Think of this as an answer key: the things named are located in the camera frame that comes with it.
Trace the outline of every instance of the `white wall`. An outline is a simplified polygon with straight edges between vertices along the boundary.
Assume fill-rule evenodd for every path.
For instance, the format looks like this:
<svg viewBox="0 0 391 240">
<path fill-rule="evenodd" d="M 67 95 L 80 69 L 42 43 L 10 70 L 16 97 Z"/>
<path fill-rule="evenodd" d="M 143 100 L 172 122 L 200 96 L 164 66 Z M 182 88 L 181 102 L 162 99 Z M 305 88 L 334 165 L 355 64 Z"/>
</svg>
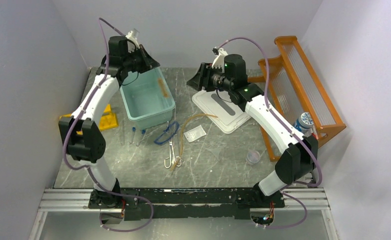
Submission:
<svg viewBox="0 0 391 240">
<path fill-rule="evenodd" d="M 340 237 L 391 239 L 391 0 L 324 0 L 302 45 L 348 125 L 319 151 Z"/>
<path fill-rule="evenodd" d="M 302 37 L 322 0 L 52 0 L 75 38 L 88 66 L 100 65 L 105 53 L 97 29 L 103 17 L 138 40 L 163 67 L 198 68 L 212 62 L 212 48 L 238 36 L 253 38 L 275 57 L 277 36 Z M 243 54 L 249 68 L 262 58 L 251 43 L 226 46 Z"/>
<path fill-rule="evenodd" d="M 49 0 L 0 0 L 0 239 L 27 239 L 87 67 Z"/>
</svg>

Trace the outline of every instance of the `light blue plastic tub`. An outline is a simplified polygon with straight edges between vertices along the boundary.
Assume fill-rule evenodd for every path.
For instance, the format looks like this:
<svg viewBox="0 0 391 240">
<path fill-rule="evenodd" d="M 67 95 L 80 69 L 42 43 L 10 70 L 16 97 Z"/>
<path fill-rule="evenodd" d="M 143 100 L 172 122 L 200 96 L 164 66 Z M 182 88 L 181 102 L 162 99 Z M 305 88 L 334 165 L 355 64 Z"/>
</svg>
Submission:
<svg viewBox="0 0 391 240">
<path fill-rule="evenodd" d="M 130 83 L 137 77 L 136 72 L 129 72 L 123 84 Z M 168 97 L 164 97 L 158 83 L 163 80 Z M 143 130 L 165 123 L 172 119 L 175 101 L 166 84 L 165 77 L 158 67 L 140 73 L 133 83 L 120 87 L 120 94 L 125 103 L 129 120 L 135 127 Z"/>
</svg>

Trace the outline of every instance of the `plastic bag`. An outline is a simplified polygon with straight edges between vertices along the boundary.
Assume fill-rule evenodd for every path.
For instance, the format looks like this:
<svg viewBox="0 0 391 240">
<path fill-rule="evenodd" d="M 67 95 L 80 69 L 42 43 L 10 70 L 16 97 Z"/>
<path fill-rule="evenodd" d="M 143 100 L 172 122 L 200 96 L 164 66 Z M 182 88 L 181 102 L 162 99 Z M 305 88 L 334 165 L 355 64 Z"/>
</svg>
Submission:
<svg viewBox="0 0 391 240">
<path fill-rule="evenodd" d="M 185 138 L 188 140 L 189 143 L 192 143 L 195 140 L 207 135 L 201 125 L 198 125 L 195 128 L 184 132 L 183 134 L 185 135 Z"/>
</svg>

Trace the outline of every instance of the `yellow object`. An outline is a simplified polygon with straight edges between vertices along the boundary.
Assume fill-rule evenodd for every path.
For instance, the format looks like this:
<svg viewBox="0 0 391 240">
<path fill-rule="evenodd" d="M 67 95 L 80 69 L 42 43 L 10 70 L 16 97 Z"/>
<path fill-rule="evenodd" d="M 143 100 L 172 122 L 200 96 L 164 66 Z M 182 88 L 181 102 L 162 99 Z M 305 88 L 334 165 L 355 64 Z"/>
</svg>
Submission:
<svg viewBox="0 0 391 240">
<path fill-rule="evenodd" d="M 72 114 L 66 114 L 61 117 L 70 117 Z M 112 108 L 110 107 L 110 104 L 107 104 L 107 106 L 104 109 L 103 115 L 101 116 L 100 123 L 98 125 L 98 128 L 100 131 L 104 131 L 107 129 L 112 129 L 119 127 L 118 123 L 118 117 L 114 112 L 112 112 Z"/>
<path fill-rule="evenodd" d="M 181 133 L 179 135 L 179 143 L 180 143 L 180 149 L 179 149 L 179 156 L 182 158 L 182 153 L 184 152 L 184 142 L 183 142 L 183 137 L 184 137 L 184 129 L 185 129 L 185 126 L 188 124 L 189 121 L 191 121 L 192 119 L 194 118 L 197 118 L 197 117 L 203 117 L 203 116 L 208 116 L 208 117 L 212 117 L 212 118 L 217 118 L 218 116 L 215 116 L 215 115 L 210 115 L 210 114 L 207 114 L 207 113 L 200 113 L 200 114 L 196 114 L 196 115 L 192 115 L 190 116 L 186 121 L 185 123 L 182 125 L 181 127 Z M 172 172 L 174 170 L 174 168 L 177 166 L 177 163 L 180 162 L 180 161 L 175 161 L 175 164 L 172 166 L 172 168 L 170 168 L 170 171 Z"/>
<path fill-rule="evenodd" d="M 163 94 L 163 97 L 165 97 L 165 98 L 169 97 L 168 91 L 166 91 L 166 86 L 163 83 L 163 79 L 161 77 L 159 77 L 157 79 L 157 84 L 160 87 L 160 90 L 161 90 L 161 93 Z"/>
</svg>

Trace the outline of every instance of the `white tray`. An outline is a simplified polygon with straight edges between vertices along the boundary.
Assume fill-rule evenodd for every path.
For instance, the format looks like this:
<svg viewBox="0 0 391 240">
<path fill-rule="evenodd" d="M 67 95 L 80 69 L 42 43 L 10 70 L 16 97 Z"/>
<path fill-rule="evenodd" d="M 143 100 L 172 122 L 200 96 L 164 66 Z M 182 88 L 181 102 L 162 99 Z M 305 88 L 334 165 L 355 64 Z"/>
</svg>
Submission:
<svg viewBox="0 0 391 240">
<path fill-rule="evenodd" d="M 231 101 L 227 92 L 218 92 L 221 99 Z M 205 114 L 215 115 L 209 117 L 213 123 L 225 134 L 234 132 L 239 126 L 247 122 L 250 116 L 232 102 L 225 102 L 218 98 L 215 91 L 197 92 L 192 96 L 192 101 Z"/>
</svg>

